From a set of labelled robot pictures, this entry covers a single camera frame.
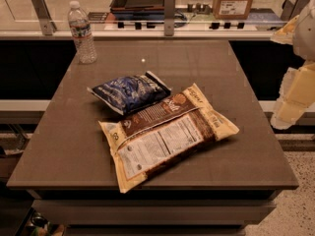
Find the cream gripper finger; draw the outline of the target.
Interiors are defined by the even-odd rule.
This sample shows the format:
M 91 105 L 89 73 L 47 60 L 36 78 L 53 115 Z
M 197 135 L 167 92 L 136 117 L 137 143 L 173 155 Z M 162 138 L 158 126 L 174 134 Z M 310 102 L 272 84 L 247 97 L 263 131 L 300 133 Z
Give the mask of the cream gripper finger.
M 315 102 L 315 63 L 305 62 L 299 69 L 288 68 L 279 93 L 271 125 L 286 130 Z
M 299 16 L 293 17 L 282 28 L 277 30 L 272 36 L 271 41 L 279 44 L 292 45 L 293 34 L 295 32 L 296 24 Z

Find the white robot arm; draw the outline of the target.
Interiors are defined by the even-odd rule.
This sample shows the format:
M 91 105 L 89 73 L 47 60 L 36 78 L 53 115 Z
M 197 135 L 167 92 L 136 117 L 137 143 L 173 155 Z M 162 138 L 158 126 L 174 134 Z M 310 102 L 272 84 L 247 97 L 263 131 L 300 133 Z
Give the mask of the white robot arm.
M 315 102 L 315 0 L 277 30 L 271 41 L 291 44 L 293 53 L 304 60 L 298 69 L 287 69 L 273 110 L 272 126 L 285 130 Z

